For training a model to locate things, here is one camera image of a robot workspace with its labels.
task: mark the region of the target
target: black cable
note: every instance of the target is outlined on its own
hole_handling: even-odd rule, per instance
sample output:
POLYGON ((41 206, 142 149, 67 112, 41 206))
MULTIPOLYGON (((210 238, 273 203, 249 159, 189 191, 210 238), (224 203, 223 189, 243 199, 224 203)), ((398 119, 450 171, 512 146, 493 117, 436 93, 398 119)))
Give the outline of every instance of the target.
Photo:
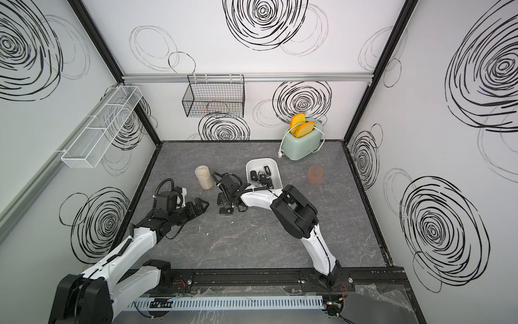
MULTIPOLYGON (((174 187, 175 187, 175 182, 174 182, 174 180, 173 180, 173 179, 171 179, 171 178, 164 179, 164 180, 162 180, 162 182, 159 184, 159 186, 156 188, 156 190, 155 190, 155 195, 154 195, 153 197, 156 197, 156 195, 158 195, 158 193, 159 193, 159 191, 160 191, 160 188, 164 185, 164 183, 166 183, 166 182, 168 182, 168 181, 171 183, 171 191, 174 189, 174 187)), ((155 208, 155 207, 156 207, 156 199, 155 199, 155 200, 153 200, 153 208, 155 208)))
POLYGON ((159 184, 159 186, 156 188, 155 190, 155 196, 158 195, 159 191, 160 191, 160 188, 166 183, 166 182, 170 182, 171 183, 171 191, 175 188, 175 181, 171 178, 167 178, 167 179, 164 179, 162 180, 162 182, 159 184))
POLYGON ((239 185, 240 185, 240 186, 242 186, 242 185, 243 185, 243 181, 241 181, 241 178, 240 178, 240 177, 238 177, 237 175, 235 175, 235 174, 233 174, 233 173, 229 173, 228 175, 229 175, 229 176, 234 176, 236 179, 238 179, 238 180, 239 180, 239 185))
POLYGON ((164 235, 165 238, 167 238, 168 240, 174 239, 178 234, 180 234, 180 231, 183 229, 184 226, 185 226, 185 224, 180 226, 180 229, 178 230, 178 232, 176 232, 176 234, 173 237, 169 238, 169 237, 167 237, 167 235, 164 235))
POLYGON ((329 255, 327 254, 324 245, 320 241, 320 238, 316 236, 316 239, 319 240, 319 243, 322 246, 322 249, 324 250, 325 256, 327 258, 327 263, 329 263, 329 273, 327 274, 327 293, 329 294, 329 301, 331 301, 331 287, 329 286, 329 276, 331 275, 331 260, 329 259, 329 255))
POLYGON ((214 171, 212 171, 210 173, 210 175, 212 176, 212 179, 214 179, 214 182, 216 182, 216 186, 218 186, 218 188, 220 188, 220 190, 223 192, 223 195, 225 196, 225 199, 227 200, 227 202, 230 204, 230 199, 228 199, 226 191, 222 188, 221 182, 216 179, 216 176, 218 176, 220 179, 223 178, 223 176, 221 174, 217 173, 217 172, 214 172, 214 171))
POLYGON ((142 316, 144 316, 144 317, 147 317, 147 318, 153 318, 152 316, 149 316, 149 315, 146 315, 146 314, 142 313, 142 312, 138 309, 137 304, 136 304, 135 302, 133 302, 133 305, 134 305, 135 309, 137 310, 137 312, 138 312, 140 315, 142 315, 142 316))
POLYGON ((270 190, 270 189, 268 189, 268 187, 258 187, 258 188, 243 190, 240 193, 238 193, 237 196, 234 198, 232 205, 236 205, 237 201, 239 200, 239 197, 241 197, 242 194, 247 193, 247 192, 260 191, 260 190, 270 190))
POLYGON ((341 319, 343 319, 344 321, 346 321, 346 323, 348 324, 355 324, 353 321, 349 320, 349 319, 346 319, 345 317, 342 316, 342 314, 338 314, 338 317, 340 317, 341 319))

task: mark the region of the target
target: metal frame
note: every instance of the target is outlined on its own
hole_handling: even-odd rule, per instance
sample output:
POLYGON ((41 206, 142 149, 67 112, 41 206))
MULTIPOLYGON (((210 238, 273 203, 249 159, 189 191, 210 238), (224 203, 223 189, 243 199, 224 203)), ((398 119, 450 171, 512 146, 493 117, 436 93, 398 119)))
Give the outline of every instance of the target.
POLYGON ((374 236, 376 237, 376 241, 378 241, 378 246, 381 250, 381 255, 383 256, 383 260, 387 266, 393 266, 394 262, 392 261, 392 257, 389 252, 389 248, 381 234, 380 226, 378 225, 378 221, 374 215, 374 211, 372 210, 372 206, 370 205, 369 198, 367 197, 367 193, 362 186, 362 182, 360 181, 358 170, 356 169, 356 165, 353 162, 353 158, 351 156, 351 152, 349 152, 349 148, 343 142, 343 152, 346 155, 347 162, 349 167, 351 168, 351 172, 353 173, 354 182, 356 183, 356 187, 358 188, 358 192, 360 197, 362 198, 363 205, 365 206, 365 211, 367 212, 367 216, 370 220, 370 225, 372 226, 372 230, 374 231, 374 236))
MULTIPOLYGON (((121 281, 131 276, 137 270, 129 270, 121 278, 121 281)), ((219 287, 250 287, 250 286, 279 286, 288 289, 288 293, 293 290, 301 294, 316 293, 323 296, 341 295, 340 288, 336 287, 331 292, 322 289, 314 282, 318 276, 313 268, 281 268, 281 269, 185 269, 171 270, 172 279, 181 279, 186 283, 185 293, 197 293, 197 289, 211 288, 217 290, 219 287)), ((342 282, 348 291, 354 291, 355 285, 402 285, 410 305, 420 324, 426 324, 426 320, 421 312, 419 303, 415 298, 412 287, 408 281, 405 270, 402 267, 349 267, 342 268, 340 272, 342 282)), ((170 291, 149 290, 151 298, 170 297, 172 293, 182 292, 183 286, 175 286, 170 291)), ((150 315, 161 317, 167 312, 150 312, 150 315)))
MULTIPOLYGON (((95 115, 102 108, 107 98, 110 98, 116 90, 116 88, 110 89, 103 100, 98 102, 88 115, 95 115)), ((59 146, 59 150, 52 154, 32 179, 29 180, 25 187, 23 187, 23 189, 18 193, 18 195, 16 195, 16 197, 2 211, 0 214, 0 244, 2 244, 18 224, 20 219, 22 219, 25 213, 27 213, 41 193, 65 165, 61 161, 63 151, 72 145, 89 122, 90 118, 85 118, 83 122, 76 127, 72 134, 70 134, 70 136, 68 136, 68 138, 59 146)))
POLYGON ((124 215, 124 218, 122 219, 121 225, 119 229, 117 230, 117 234, 115 235, 115 238, 113 239, 113 243, 111 244, 110 252, 116 248, 119 244, 121 244, 122 240, 125 239, 126 230, 131 222, 131 219, 133 218, 133 213, 135 212, 135 209, 137 208, 137 204, 140 201, 140 197, 142 197, 142 193, 144 192, 144 188, 146 187, 146 183, 148 182, 149 176, 151 175, 151 170, 155 166, 156 159, 159 157, 160 150, 162 149, 163 143, 160 143, 156 148, 155 152, 151 156, 151 159, 149 160, 148 167, 146 168, 146 171, 144 171, 144 175, 142 176, 142 179, 140 180, 140 183, 138 184, 137 190, 135 191, 135 194, 133 195, 133 198, 129 204, 128 210, 126 211, 126 215, 124 215))
MULTIPOLYGON (((327 73, 237 73, 248 82, 288 82, 288 81, 364 81, 371 82, 371 72, 327 72, 327 73)), ((128 83, 189 83, 193 74, 126 74, 122 76, 128 83)), ((195 74, 199 82, 228 82, 229 74, 195 74)))
MULTIPOLYGON (((110 53, 106 43, 102 39, 98 29, 96 28, 92 18, 88 14, 84 4, 81 0, 68 0, 72 9, 76 13, 78 19, 81 24, 85 28, 86 32, 90 36, 92 42, 95 47, 99 51, 101 57, 105 61, 106 65, 112 72, 114 78, 118 82, 131 82, 131 83, 146 83, 146 82, 187 82, 187 75, 126 75, 124 76, 121 69, 119 68, 117 62, 114 57, 110 53)), ((382 250, 383 257, 385 262, 388 265, 392 265, 392 259, 388 253, 386 248, 386 244, 383 240, 383 236, 379 231, 379 226, 376 222, 374 214, 372 212, 372 208, 367 199, 366 193, 359 182, 358 174, 354 164, 352 163, 352 159, 350 153, 347 149, 347 143, 352 137, 352 133, 354 132, 356 126, 359 123, 359 120, 370 100, 372 94, 381 79, 383 71, 390 59, 390 55, 394 50, 397 42, 406 26, 406 23, 410 19, 412 11, 416 6, 418 0, 406 0, 401 13, 396 21, 395 27, 392 30, 392 33, 389 37, 387 45, 385 46, 383 53, 381 55, 380 61, 375 68, 374 74, 371 73, 277 73, 277 74, 244 74, 247 78, 247 81, 252 82, 272 82, 272 81, 366 81, 371 82, 370 86, 366 89, 360 104, 354 114, 353 120, 347 130, 346 136, 344 138, 344 152, 348 159, 348 163, 351 167, 353 175, 355 177, 356 184, 358 189, 360 190, 362 200, 365 204, 367 214, 369 215, 369 219, 371 221, 373 230, 376 235, 376 239, 380 245, 380 249, 382 250)), ((207 76, 212 82, 218 82, 217 78, 213 78, 212 76, 207 76)), ((157 159, 157 156, 162 148, 162 143, 155 132, 155 129, 149 122, 146 114, 143 112, 141 105, 139 104, 135 109, 137 116, 140 121, 143 123, 146 128, 148 134, 152 138, 153 142, 157 146, 155 152, 148 164, 148 167, 145 171, 144 176, 142 177, 140 184, 135 192, 135 195, 131 201, 130 207, 123 219, 121 227, 114 239, 113 246, 119 244, 123 236, 125 234, 126 228, 131 221, 133 213, 135 211, 135 207, 138 201, 141 198, 143 189, 146 185, 146 182, 149 179, 151 170, 154 166, 154 163, 157 159)), ((38 174, 34 177, 24 190, 18 195, 18 197, 8 206, 6 209, 7 212, 11 213, 7 220, 11 222, 8 228, 5 226, 6 222, 0 227, 0 243, 5 236, 12 230, 16 222, 23 216, 23 214, 30 208, 31 204, 37 199, 39 194, 45 189, 45 187, 50 183, 52 178, 57 174, 60 168, 63 166, 61 161, 59 160, 59 154, 54 154, 52 158, 46 163, 46 165, 38 172, 38 174)), ((314 273, 314 269, 217 269, 217 270, 172 270, 173 277, 184 277, 190 278, 192 283, 189 284, 189 289, 193 286, 249 286, 253 285, 294 285, 300 287, 301 291, 314 291, 316 286, 311 285, 311 274, 314 273)), ((341 275, 347 279, 353 278, 356 284, 402 284, 406 291, 407 295, 410 299, 412 307, 415 310, 415 313, 418 317, 420 323, 426 323, 421 309, 415 299, 415 295, 410 287, 406 274, 403 268, 400 267, 377 267, 377 268, 343 268, 341 275)))
MULTIPOLYGON (((119 65, 117 64, 115 58, 111 54, 110 50, 108 49, 108 46, 103 40, 103 37, 101 36, 99 30, 95 26, 94 21, 92 20, 92 17, 90 17, 90 14, 88 13, 88 10, 83 4, 83 1, 81 0, 68 0, 68 3, 76 13, 77 18, 83 25, 84 30, 87 32, 88 36, 92 40, 92 43, 94 44, 95 48, 99 52, 99 55, 101 58, 103 58, 104 63, 110 70, 111 74, 115 78, 117 82, 124 82, 123 80, 123 73, 119 65)), ((135 107, 135 113, 137 117, 140 119, 140 122, 146 129, 146 131, 149 134, 149 137, 151 137, 151 140, 155 144, 155 146, 160 145, 160 138, 158 134, 155 131, 155 128, 149 121, 148 117, 144 113, 144 110, 142 109, 142 105, 140 103, 137 104, 135 107)))
POLYGON ((385 45, 385 48, 383 49, 383 52, 380 55, 380 59, 376 65, 376 68, 374 69, 374 77, 372 78, 372 83, 367 87, 367 89, 365 89, 362 99, 358 104, 358 108, 356 108, 353 119, 349 124, 349 128, 347 129, 346 135, 343 138, 346 145, 351 140, 353 133, 356 130, 356 127, 358 126, 360 119, 362 118, 363 112, 369 104, 370 98, 372 97, 372 94, 374 94, 376 86, 378 85, 379 81, 381 80, 381 77, 383 76, 383 72, 385 72, 386 66, 390 61, 392 52, 394 52, 394 49, 396 48, 397 43, 399 42, 399 39, 401 38, 401 35, 403 34, 403 31, 405 30, 407 23, 410 20, 414 8, 418 4, 418 2, 419 0, 405 0, 405 4, 403 4, 403 8, 401 9, 399 16, 397 17, 394 28, 392 28, 392 32, 388 38, 387 44, 385 45))

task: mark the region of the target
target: white cable channel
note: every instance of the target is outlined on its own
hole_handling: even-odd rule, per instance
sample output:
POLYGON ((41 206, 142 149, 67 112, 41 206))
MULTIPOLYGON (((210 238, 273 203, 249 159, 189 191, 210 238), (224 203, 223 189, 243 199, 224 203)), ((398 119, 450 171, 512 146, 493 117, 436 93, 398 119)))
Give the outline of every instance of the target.
MULTIPOLYGON (((155 298, 138 298, 135 303, 141 312, 152 311, 231 311, 250 309, 324 309, 322 296, 236 296, 181 297, 160 305, 155 298)), ((125 311, 137 311, 131 303, 125 311)))

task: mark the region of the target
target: black wire basket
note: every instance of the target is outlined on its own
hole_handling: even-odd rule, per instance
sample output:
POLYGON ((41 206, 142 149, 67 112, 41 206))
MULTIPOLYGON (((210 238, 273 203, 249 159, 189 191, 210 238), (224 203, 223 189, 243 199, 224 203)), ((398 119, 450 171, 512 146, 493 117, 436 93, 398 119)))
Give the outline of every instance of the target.
POLYGON ((187 117, 203 117, 213 112, 244 116, 243 75, 221 75, 218 82, 210 82, 207 76, 189 75, 189 86, 182 104, 187 117), (221 77, 228 81, 219 82, 221 77))

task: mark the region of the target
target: aluminum rail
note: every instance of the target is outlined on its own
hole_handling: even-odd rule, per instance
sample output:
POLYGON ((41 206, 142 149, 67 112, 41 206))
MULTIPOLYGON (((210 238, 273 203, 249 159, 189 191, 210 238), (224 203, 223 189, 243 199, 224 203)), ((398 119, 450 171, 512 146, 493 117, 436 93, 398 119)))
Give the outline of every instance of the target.
POLYGON ((125 83, 189 83, 195 76, 199 83, 239 82, 236 75, 243 75, 245 82, 288 82, 288 81, 364 81, 371 82, 371 72, 329 72, 329 73, 211 73, 211 74, 126 74, 125 83))

